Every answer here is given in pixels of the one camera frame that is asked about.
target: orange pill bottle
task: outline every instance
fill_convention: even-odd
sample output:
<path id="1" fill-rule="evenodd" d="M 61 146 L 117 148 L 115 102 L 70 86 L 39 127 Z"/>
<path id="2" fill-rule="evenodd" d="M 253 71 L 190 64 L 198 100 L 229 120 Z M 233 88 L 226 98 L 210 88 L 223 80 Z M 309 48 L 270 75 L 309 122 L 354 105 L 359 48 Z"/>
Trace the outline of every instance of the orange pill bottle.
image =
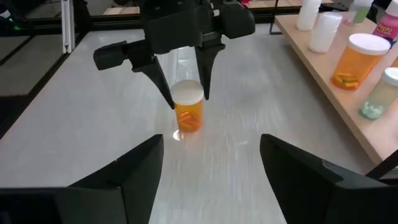
<path id="1" fill-rule="evenodd" d="M 203 88 L 195 80 L 182 80 L 171 89 L 180 132 L 194 132 L 203 125 Z"/>
<path id="2" fill-rule="evenodd" d="M 391 67 L 398 68 L 398 57 L 394 60 L 394 62 L 392 63 Z"/>
<path id="3" fill-rule="evenodd" d="M 345 90 L 356 90 L 390 46 L 386 39 L 376 35 L 351 35 L 331 77 L 332 83 Z"/>

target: white cap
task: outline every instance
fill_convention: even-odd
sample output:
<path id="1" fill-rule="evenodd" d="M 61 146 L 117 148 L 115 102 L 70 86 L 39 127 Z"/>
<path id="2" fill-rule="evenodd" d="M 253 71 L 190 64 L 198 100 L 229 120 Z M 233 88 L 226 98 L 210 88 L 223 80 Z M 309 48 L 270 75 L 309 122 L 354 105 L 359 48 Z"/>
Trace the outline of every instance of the white cap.
<path id="1" fill-rule="evenodd" d="M 372 34 L 353 34 L 348 38 L 348 47 L 367 55 L 384 55 L 390 50 L 388 40 Z"/>
<path id="2" fill-rule="evenodd" d="M 386 13 L 388 15 L 397 16 L 398 17 L 398 0 L 392 0 L 390 5 L 388 5 L 386 9 Z"/>
<path id="3" fill-rule="evenodd" d="M 391 85 L 398 86 L 398 68 L 386 68 L 383 72 L 382 79 Z"/>
<path id="4" fill-rule="evenodd" d="M 194 105 L 203 99 L 205 94 L 200 82 L 195 80 L 181 80 L 171 89 L 174 103 L 178 105 Z"/>

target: white table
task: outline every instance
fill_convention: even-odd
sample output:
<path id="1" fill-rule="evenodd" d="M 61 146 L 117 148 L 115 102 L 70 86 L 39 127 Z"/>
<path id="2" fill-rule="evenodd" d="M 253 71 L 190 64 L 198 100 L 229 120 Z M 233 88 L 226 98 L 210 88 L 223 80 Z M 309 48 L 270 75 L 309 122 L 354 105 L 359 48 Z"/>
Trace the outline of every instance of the white table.
<path id="1" fill-rule="evenodd" d="M 374 165 L 284 37 L 268 28 L 224 40 L 205 125 L 180 140 L 174 112 L 146 76 L 128 61 L 95 67 L 95 49 L 143 32 L 89 33 L 0 140 L 0 187 L 70 185 L 160 133 L 165 154 L 150 223 L 285 223 L 262 166 L 262 133 L 362 174 Z M 194 55 L 159 57 L 169 85 L 198 79 Z"/>

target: table surface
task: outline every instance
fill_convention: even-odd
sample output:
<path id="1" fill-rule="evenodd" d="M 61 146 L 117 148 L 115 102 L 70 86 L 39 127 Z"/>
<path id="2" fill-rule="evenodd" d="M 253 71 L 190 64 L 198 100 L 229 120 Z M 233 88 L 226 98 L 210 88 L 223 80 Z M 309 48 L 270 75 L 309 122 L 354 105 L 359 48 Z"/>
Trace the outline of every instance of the table surface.
<path id="1" fill-rule="evenodd" d="M 355 33 L 372 33 L 376 27 L 375 23 L 366 19 L 356 27 L 340 24 L 329 51 L 316 54 L 307 48 L 311 32 L 297 30 L 294 27 L 296 20 L 297 15 L 277 16 L 276 24 L 370 158 L 375 164 L 379 164 L 398 149 L 398 101 L 376 121 L 364 119 L 358 110 L 379 81 L 382 71 L 390 67 L 397 57 L 397 46 L 383 56 L 356 91 L 342 90 L 331 83 L 330 77 L 346 47 L 348 37 Z"/>
<path id="2" fill-rule="evenodd" d="M 158 89 L 128 61 L 95 67 L 95 49 L 142 39 L 143 31 L 90 32 L 0 140 L 0 187 L 67 186 L 163 134 L 150 223 L 285 223 L 262 165 L 261 134 L 362 174 L 374 164 L 284 36 L 268 28 L 223 39 L 204 126 L 183 136 Z M 169 85 L 198 80 L 191 48 L 159 61 Z"/>

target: transparent bottle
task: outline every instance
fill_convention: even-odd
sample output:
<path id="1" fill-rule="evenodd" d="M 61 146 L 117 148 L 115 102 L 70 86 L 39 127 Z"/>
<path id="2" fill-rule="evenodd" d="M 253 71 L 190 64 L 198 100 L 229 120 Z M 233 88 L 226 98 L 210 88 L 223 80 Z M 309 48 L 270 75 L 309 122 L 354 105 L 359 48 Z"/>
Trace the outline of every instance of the transparent bottle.
<path id="1" fill-rule="evenodd" d="M 372 2 L 373 0 L 354 0 L 345 15 L 344 24 L 349 26 L 361 24 L 365 20 Z"/>
<path id="2" fill-rule="evenodd" d="M 386 68 L 359 109 L 359 114 L 370 120 L 378 119 L 398 97 L 398 68 Z"/>

